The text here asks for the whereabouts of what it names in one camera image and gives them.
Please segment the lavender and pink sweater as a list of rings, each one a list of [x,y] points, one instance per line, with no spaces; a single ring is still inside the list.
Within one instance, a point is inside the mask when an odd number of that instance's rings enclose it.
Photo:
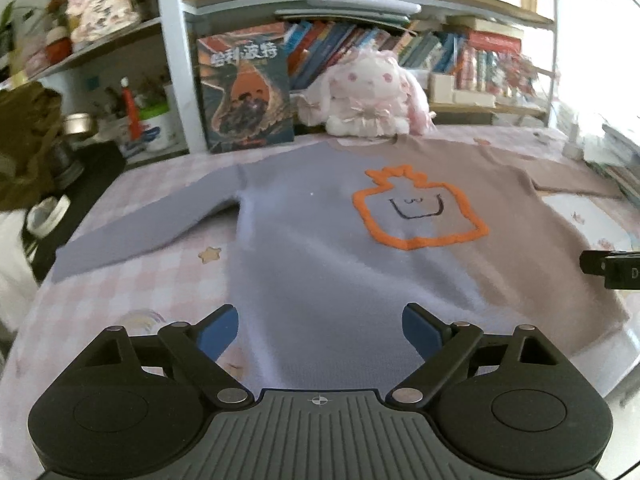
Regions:
[[[228,255],[248,388],[387,391],[420,365],[401,313],[502,334],[528,323],[572,356],[622,327],[586,244],[544,191],[612,194],[589,170],[489,146],[326,141],[219,169],[64,246],[55,281],[147,254],[239,209]]]

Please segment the pink cartoon table mat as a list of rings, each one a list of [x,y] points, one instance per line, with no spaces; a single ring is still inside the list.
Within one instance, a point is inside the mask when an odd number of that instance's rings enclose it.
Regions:
[[[371,142],[311,136],[299,145],[159,162],[119,177],[70,242],[219,169],[252,164],[320,142],[366,146],[395,139]],[[591,171],[564,158],[559,143],[545,146],[539,157],[522,156]],[[586,249],[589,240],[584,232],[593,215],[612,214],[623,207],[620,192],[613,185],[612,188],[612,194],[544,191],[541,199],[575,229],[584,239]],[[129,333],[140,334],[175,321],[196,323],[223,304],[232,304],[228,255],[235,241],[238,215],[238,207],[230,206],[198,222],[165,247],[63,281],[55,281],[53,266],[17,333],[4,367],[2,422],[24,424],[41,393],[105,327],[122,325]],[[622,327],[572,356],[557,346],[602,394],[610,393],[639,361],[639,297],[634,293],[626,296],[615,293],[628,314]],[[220,364],[241,382],[232,366],[233,344],[234,341]]]

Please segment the stack of books at right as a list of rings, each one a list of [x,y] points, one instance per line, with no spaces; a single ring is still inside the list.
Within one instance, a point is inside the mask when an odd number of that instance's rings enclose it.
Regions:
[[[630,200],[639,201],[639,133],[604,122],[584,141],[585,162],[614,180]]]

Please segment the row of colourful books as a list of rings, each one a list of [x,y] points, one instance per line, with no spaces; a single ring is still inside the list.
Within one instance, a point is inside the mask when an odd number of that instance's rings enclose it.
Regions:
[[[303,20],[284,25],[292,88],[303,90],[355,49],[390,51],[400,67],[454,77],[454,88],[507,94],[508,65],[524,30],[472,15],[393,26],[374,21]]]

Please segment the white storage box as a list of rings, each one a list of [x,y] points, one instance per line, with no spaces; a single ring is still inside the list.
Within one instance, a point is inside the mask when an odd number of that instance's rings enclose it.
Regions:
[[[452,104],[454,102],[454,86],[456,78],[452,75],[431,73],[428,81],[428,100],[435,104]]]

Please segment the Harry Potter book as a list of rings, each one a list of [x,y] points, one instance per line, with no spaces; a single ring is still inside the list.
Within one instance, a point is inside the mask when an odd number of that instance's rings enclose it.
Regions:
[[[196,42],[203,124],[212,153],[294,140],[284,36],[285,26],[273,23]]]

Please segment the pink plush bunny toy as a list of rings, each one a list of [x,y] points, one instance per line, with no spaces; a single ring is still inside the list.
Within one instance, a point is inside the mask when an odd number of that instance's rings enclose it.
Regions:
[[[298,119],[331,136],[425,136],[434,127],[420,82],[389,50],[354,49],[295,99]]]

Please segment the brown plush toy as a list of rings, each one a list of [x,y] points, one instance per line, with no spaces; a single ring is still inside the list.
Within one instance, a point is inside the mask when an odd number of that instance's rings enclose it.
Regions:
[[[38,81],[1,91],[1,210],[27,209],[55,188],[47,156],[62,130],[62,96]]]

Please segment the white wooden bookshelf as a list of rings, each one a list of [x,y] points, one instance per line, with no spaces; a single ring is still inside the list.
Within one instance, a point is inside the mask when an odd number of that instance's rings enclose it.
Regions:
[[[239,28],[294,18],[323,18],[378,27],[392,27],[400,21],[475,15],[503,24],[539,29],[555,29],[554,21],[501,0],[157,0],[160,15],[113,38],[85,49],[36,73],[36,79],[64,93],[66,112],[81,112],[91,102],[82,80],[85,65],[95,58],[119,52],[128,44],[160,34],[164,45],[160,54],[169,68],[180,120],[179,140],[161,152],[137,154],[130,167],[158,160],[201,153],[206,149],[203,127],[196,121],[198,100],[191,41]]]

